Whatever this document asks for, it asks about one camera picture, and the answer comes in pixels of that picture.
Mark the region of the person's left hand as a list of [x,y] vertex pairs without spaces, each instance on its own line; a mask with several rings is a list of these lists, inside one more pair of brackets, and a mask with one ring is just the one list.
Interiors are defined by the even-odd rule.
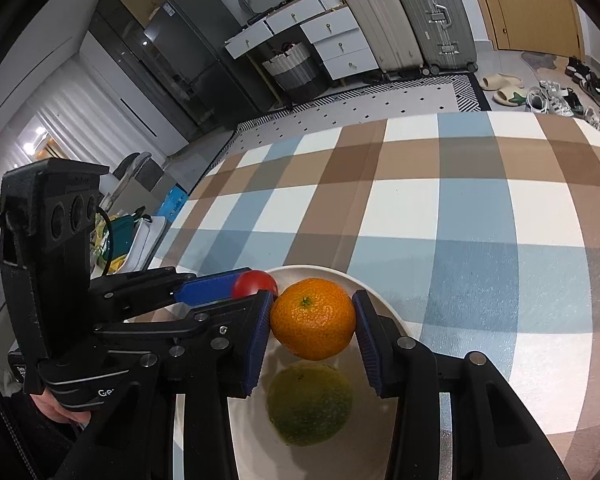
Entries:
[[72,412],[64,408],[48,391],[42,394],[31,394],[31,400],[38,410],[53,422],[70,424],[75,422],[79,425],[87,425],[91,419],[90,412]]

